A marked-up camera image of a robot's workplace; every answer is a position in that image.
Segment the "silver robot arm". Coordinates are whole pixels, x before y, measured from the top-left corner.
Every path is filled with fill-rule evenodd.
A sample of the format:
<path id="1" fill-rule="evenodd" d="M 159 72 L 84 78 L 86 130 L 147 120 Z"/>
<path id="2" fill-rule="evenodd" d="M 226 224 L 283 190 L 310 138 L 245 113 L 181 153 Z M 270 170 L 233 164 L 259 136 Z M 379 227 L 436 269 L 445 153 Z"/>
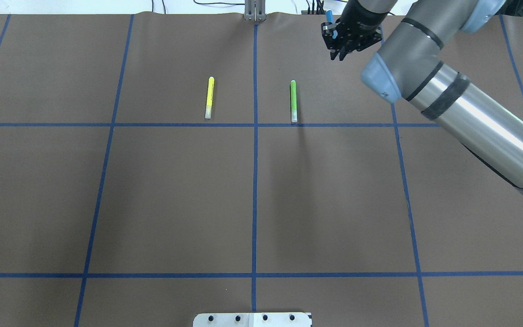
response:
<path id="1" fill-rule="evenodd" d="M 361 80 L 383 100 L 405 99 L 523 196 L 523 121 L 438 54 L 457 32 L 474 33 L 504 0 L 418 0 L 388 37 L 381 25 L 394 0 L 349 0 L 321 36 L 331 60 L 382 43 Z"/>

